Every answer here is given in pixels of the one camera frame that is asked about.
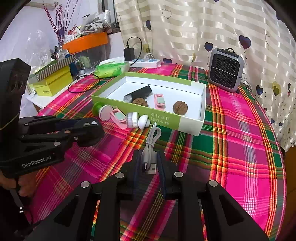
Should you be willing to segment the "person left hand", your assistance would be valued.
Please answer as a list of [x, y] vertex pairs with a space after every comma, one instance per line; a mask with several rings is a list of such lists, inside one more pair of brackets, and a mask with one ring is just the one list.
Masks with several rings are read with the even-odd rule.
[[23, 176], [20, 176], [18, 178], [18, 181], [15, 179], [6, 178], [2, 171], [0, 172], [0, 183], [1, 187], [3, 187], [6, 190], [15, 189], [17, 185], [20, 186], [20, 189], [18, 191], [19, 195], [22, 197], [32, 197], [34, 195], [34, 192], [36, 190], [36, 176], [38, 171], [25, 174]]

